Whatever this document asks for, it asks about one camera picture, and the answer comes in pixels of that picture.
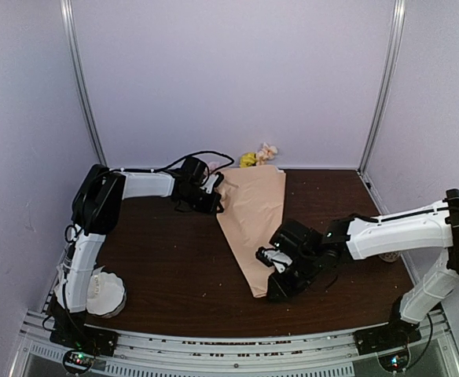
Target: wooden table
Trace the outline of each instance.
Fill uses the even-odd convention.
[[[287,170],[284,218],[323,232],[352,212],[377,214],[354,171]],[[175,212],[168,198],[125,200],[98,263],[123,278],[128,300],[119,316],[88,322],[161,335],[299,335],[378,324],[412,287],[401,261],[373,257],[319,276],[290,302],[253,298],[216,218]]]

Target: brown paper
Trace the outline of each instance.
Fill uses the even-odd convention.
[[[268,276],[274,271],[255,258],[261,246],[282,223],[285,172],[273,165],[224,170],[218,187],[224,212],[219,224],[254,297],[266,295]]]

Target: table surface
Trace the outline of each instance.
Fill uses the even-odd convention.
[[[354,171],[286,173],[284,218],[323,232],[332,219],[377,214]],[[127,304],[115,318],[87,322],[161,335],[300,335],[378,324],[412,287],[401,260],[373,257],[320,275],[289,302],[253,298],[215,216],[179,213],[170,199],[157,197],[123,201],[98,265],[123,278]]]

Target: white arm segment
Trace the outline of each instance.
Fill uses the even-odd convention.
[[[430,206],[378,216],[378,222],[367,222],[359,218],[354,219],[348,227],[348,250],[353,259],[366,259],[373,255],[389,253],[392,251],[405,251],[422,247],[453,246],[451,226],[446,223],[450,216],[448,210],[439,208],[448,207],[442,200]],[[385,221],[384,219],[397,218],[423,210],[432,210],[427,214],[418,214],[397,220]]]
[[[123,199],[137,196],[170,196],[174,189],[174,179],[169,174],[163,173],[128,173],[126,176]],[[75,252],[70,265],[64,264],[61,268],[68,271],[65,296],[70,313],[82,312],[86,309],[88,285],[94,271],[98,252],[105,241],[105,236],[90,233],[85,236],[82,232],[75,242]],[[64,307],[62,286],[64,275],[59,275],[59,284],[55,288],[58,303]]]
[[[446,267],[447,262],[448,250],[443,250],[420,283],[402,296],[399,312],[404,321],[419,324],[434,306],[459,285],[459,275]]]

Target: paper bag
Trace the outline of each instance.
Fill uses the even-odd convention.
[[[261,246],[282,223],[285,197],[285,172],[273,165],[227,169],[218,187],[224,212],[217,215],[222,231],[254,297],[266,296],[268,276],[274,267],[266,267],[255,258]]]

